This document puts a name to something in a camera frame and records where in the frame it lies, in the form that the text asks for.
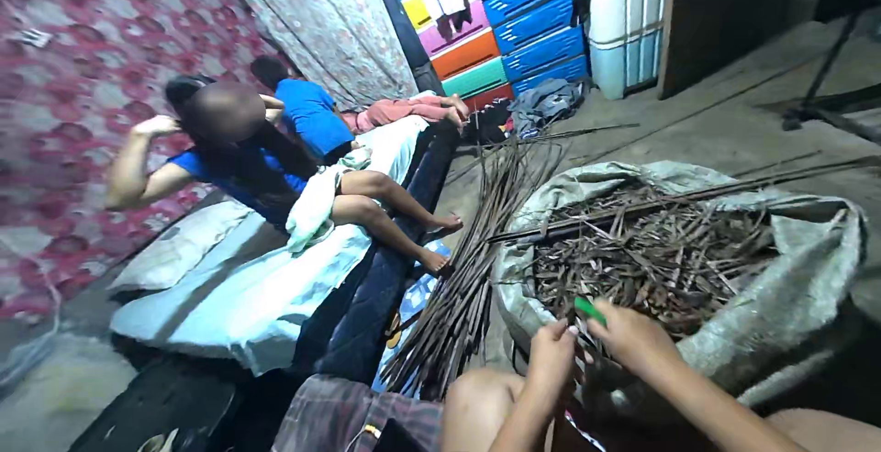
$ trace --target bare foot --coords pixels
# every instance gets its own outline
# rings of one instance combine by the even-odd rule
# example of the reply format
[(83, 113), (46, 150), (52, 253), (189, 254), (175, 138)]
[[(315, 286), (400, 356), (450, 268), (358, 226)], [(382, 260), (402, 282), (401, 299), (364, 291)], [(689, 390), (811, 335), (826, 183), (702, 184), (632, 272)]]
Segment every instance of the bare foot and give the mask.
[(456, 130), (459, 131), (459, 135), (462, 134), (465, 129), (465, 125), (462, 123), (462, 118), (459, 116), (459, 111), (451, 106), (446, 109), (446, 115), (444, 115), (444, 120), (449, 120), (450, 123), (456, 126)]
[(462, 223), (462, 219), (457, 215), (450, 214), (448, 217), (435, 217), (431, 225), (435, 229), (429, 230), (429, 232), (440, 232), (442, 230), (452, 233), (464, 227), (465, 223)]
[(448, 277), (449, 273), (449, 258), (445, 255), (441, 255), (435, 253), (434, 251), (429, 251), (426, 248), (422, 248), (422, 257), (419, 258), (419, 263), (435, 278)]
[(453, 99), (453, 106), (459, 110), (459, 113), (462, 115), (463, 120), (468, 120), (468, 115), (471, 114), (471, 110), (468, 109), (468, 105), (459, 97), (458, 94), (454, 94), (450, 96)]

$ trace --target pile of clothes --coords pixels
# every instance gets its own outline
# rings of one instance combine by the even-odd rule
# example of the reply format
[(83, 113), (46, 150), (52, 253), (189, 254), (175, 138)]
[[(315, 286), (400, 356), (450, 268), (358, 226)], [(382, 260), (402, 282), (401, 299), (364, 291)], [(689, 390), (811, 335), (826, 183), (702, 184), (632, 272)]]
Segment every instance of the pile of clothes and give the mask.
[(584, 102), (584, 84), (548, 79), (523, 91), (514, 101), (501, 98), (468, 117), (463, 140), (468, 144), (504, 142), (511, 134), (535, 137), (551, 123), (571, 117)]

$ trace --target green handle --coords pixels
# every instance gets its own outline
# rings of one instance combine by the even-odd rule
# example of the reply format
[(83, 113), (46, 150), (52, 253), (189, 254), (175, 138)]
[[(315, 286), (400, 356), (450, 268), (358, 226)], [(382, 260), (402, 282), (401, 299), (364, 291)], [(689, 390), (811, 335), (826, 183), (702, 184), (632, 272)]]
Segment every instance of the green handle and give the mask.
[(605, 316), (602, 315), (598, 309), (594, 307), (593, 304), (590, 303), (589, 300), (584, 299), (583, 297), (575, 298), (575, 309), (579, 311), (583, 311), (588, 315), (589, 318), (593, 318), (598, 322), (602, 323), (603, 326), (606, 326)]

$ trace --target woven plastic sack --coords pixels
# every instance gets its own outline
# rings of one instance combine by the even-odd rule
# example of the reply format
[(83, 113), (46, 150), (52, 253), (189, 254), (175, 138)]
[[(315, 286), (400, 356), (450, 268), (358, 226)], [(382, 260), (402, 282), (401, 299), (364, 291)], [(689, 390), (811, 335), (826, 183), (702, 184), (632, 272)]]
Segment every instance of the woven plastic sack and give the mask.
[[(632, 179), (667, 194), (735, 181), (709, 168), (670, 161), (581, 166), (538, 188), (508, 230), (537, 228), (552, 210), (606, 195)], [(706, 205), (716, 210), (765, 208), (780, 255), (677, 348), (692, 368), (742, 403), (755, 405), (817, 372), (855, 336), (855, 325), (840, 312), (865, 257), (865, 217), (846, 199), (774, 188), (725, 195)], [(503, 244), (492, 271), (502, 317), (515, 343), (527, 349), (538, 329), (553, 321), (535, 299), (528, 268), (533, 255), (533, 246)], [(621, 407), (633, 403), (618, 396)]]

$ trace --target green drawer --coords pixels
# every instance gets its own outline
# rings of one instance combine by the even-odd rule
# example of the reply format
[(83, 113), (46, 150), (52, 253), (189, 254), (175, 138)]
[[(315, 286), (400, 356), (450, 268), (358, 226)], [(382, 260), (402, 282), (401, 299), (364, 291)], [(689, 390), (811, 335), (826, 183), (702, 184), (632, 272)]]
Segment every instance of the green drawer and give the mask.
[(501, 57), (496, 57), (446, 79), (443, 89), (447, 96), (458, 94), (465, 98), (503, 84), (507, 84), (505, 66), (501, 63)]

